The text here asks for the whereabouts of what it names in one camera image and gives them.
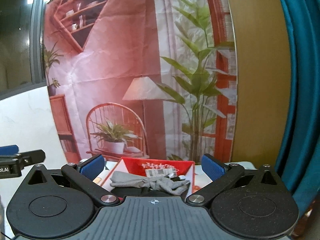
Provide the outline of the black sleep eye mask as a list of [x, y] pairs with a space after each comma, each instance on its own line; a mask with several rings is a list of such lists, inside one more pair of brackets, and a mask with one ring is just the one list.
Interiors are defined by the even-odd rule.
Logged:
[[153, 191], [152, 189], [149, 189], [146, 187], [142, 189], [137, 189], [134, 187], [113, 187], [113, 190], [111, 192], [120, 198], [124, 198], [128, 196], [136, 196], [136, 197], [171, 197], [173, 196], [166, 192]]

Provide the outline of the living room printed backdrop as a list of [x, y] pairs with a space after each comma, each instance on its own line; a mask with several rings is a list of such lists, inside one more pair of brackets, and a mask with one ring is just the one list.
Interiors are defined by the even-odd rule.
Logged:
[[44, 70], [66, 159], [232, 156], [228, 0], [45, 0]]

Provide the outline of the grey knitted cloth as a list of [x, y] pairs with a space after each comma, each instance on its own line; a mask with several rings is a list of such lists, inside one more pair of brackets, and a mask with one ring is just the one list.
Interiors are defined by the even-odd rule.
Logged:
[[144, 187], [153, 191], [166, 192], [173, 196], [180, 196], [189, 189], [189, 180], [173, 181], [167, 177], [144, 177], [135, 174], [114, 171], [111, 177], [111, 187], [134, 187], [142, 189]]

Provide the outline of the teal blue curtain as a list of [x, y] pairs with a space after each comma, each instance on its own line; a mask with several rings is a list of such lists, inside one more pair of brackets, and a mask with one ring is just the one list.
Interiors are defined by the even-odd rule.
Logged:
[[276, 171], [302, 216], [319, 193], [319, 0], [280, 0], [291, 57], [287, 121]]

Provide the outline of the cartoon bear table cloth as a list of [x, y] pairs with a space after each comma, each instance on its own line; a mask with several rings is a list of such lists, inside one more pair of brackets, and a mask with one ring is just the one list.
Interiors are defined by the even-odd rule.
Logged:
[[[115, 167], [116, 162], [107, 161], [103, 172], [99, 174], [99, 176], [94, 180], [100, 186], [104, 186], [104, 179], [107, 178], [109, 172]], [[31, 167], [26, 167], [22, 171], [22, 176], [17, 178], [9, 178], [9, 179], [1, 179], [1, 203], [3, 205], [3, 218], [1, 224], [1, 232], [3, 232], [7, 237], [1, 235], [2, 239], [12, 239], [14, 237], [14, 233], [11, 230], [11, 227], [7, 221], [5, 212], [7, 209], [7, 205], [9, 204], [12, 196], [18, 189], [20, 183], [24, 180], [25, 176], [30, 171]], [[201, 165], [195, 166], [195, 178], [194, 178], [194, 191], [199, 190], [200, 188], [208, 185], [211, 182], [211, 179], [203, 172]]]

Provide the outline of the red strawberry cardboard box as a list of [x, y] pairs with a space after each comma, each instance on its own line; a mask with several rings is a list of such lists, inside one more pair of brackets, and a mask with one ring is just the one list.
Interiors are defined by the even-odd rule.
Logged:
[[111, 177], [114, 171], [120, 171], [130, 174], [135, 174], [144, 177], [167, 177], [174, 178], [182, 177], [183, 180], [189, 180], [190, 185], [188, 191], [185, 191], [183, 198], [193, 193], [194, 177], [195, 177], [195, 163], [193, 161], [176, 161], [176, 160], [157, 160], [157, 159], [138, 159], [122, 157], [115, 167], [109, 172], [103, 187], [111, 191], [113, 187], [110, 186]]

